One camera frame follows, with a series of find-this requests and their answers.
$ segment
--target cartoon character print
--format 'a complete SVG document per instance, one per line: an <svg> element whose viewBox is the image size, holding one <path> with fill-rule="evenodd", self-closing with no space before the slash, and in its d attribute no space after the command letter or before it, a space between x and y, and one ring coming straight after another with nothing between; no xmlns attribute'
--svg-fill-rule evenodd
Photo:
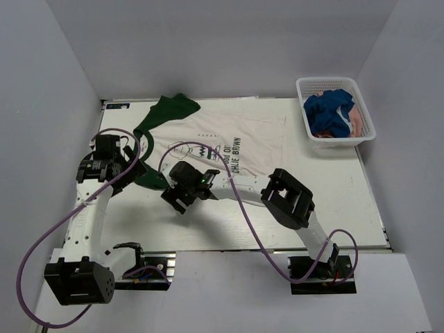
<svg viewBox="0 0 444 333"><path fill-rule="evenodd" d="M169 144L168 148L175 146L176 144L181 144L183 141L174 142L173 144ZM212 147L215 151L219 152L221 150L221 144L218 144L216 147ZM199 145L189 146L188 144L184 144L183 146L179 146L174 148L169 152L169 155L183 160L188 156L188 154L197 157L197 158L206 158L207 160L219 161L219 157L212 151L209 151L208 148L202 147Z"/></svg>

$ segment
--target gray wall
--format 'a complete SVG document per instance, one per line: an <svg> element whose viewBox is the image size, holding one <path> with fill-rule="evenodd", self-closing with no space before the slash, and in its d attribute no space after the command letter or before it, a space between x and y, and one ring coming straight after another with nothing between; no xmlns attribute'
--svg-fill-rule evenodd
<svg viewBox="0 0 444 333"><path fill-rule="evenodd" d="M100 103L44 0L1 2L0 45L0 330L27 332L17 269L74 203L76 168L98 126ZM25 269L32 309L44 263L60 240L43 243Z"/></svg>
<svg viewBox="0 0 444 333"><path fill-rule="evenodd" d="M296 95L356 77L396 0L47 0L101 99Z"/></svg>
<svg viewBox="0 0 444 333"><path fill-rule="evenodd" d="M444 332L443 13L440 0L400 0L357 79L377 132L360 146L364 163L434 332Z"/></svg>

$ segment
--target pink cloth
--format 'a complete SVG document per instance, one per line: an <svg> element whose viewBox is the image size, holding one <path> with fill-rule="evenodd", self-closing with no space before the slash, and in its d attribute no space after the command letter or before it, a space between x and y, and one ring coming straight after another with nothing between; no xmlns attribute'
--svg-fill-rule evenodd
<svg viewBox="0 0 444 333"><path fill-rule="evenodd" d="M318 92L317 96L322 96L324 92ZM358 112L356 106L349 111L348 116L350 117L350 123L352 123L352 132L348 137L361 137L362 133L362 118ZM316 133L315 137L319 138L332 138L332 134L329 130L325 130L321 133Z"/></svg>

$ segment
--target plastic basket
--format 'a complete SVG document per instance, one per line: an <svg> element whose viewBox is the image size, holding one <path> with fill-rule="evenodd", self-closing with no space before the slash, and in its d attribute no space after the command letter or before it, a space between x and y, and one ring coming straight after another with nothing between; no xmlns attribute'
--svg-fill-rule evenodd
<svg viewBox="0 0 444 333"><path fill-rule="evenodd" d="M334 148L334 147L353 147L361 142L373 140L376 137L375 127L368 113L366 104L362 98L361 92L351 78L326 77L326 78L299 78L296 81L298 97L302 116L304 118L305 129L312 143L313 148ZM307 115L305 114L304 103L311 96L325 90L344 89L353 96L356 108L362 118L361 137L340 137L340 138L319 138L311 134Z"/></svg>

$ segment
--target black label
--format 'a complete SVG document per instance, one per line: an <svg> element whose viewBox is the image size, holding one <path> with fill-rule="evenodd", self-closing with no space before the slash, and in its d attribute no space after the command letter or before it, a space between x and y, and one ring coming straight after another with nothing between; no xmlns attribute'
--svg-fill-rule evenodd
<svg viewBox="0 0 444 333"><path fill-rule="evenodd" d="M118 103L118 104L107 104L106 105L106 110L109 109L129 109L130 108L130 104L129 103Z"/></svg>

